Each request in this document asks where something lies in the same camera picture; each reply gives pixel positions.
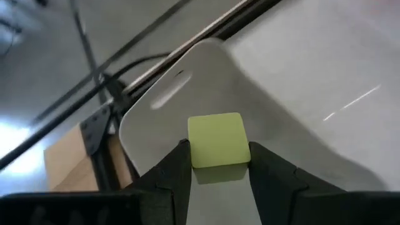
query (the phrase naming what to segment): green cube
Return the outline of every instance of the green cube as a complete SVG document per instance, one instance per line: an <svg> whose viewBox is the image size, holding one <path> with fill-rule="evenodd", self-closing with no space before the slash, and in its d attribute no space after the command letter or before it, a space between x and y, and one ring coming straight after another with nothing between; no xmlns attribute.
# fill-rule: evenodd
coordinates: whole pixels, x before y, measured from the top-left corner
<svg viewBox="0 0 400 225"><path fill-rule="evenodd" d="M187 120L192 166L248 163L248 139L239 113L193 116Z"/></svg>

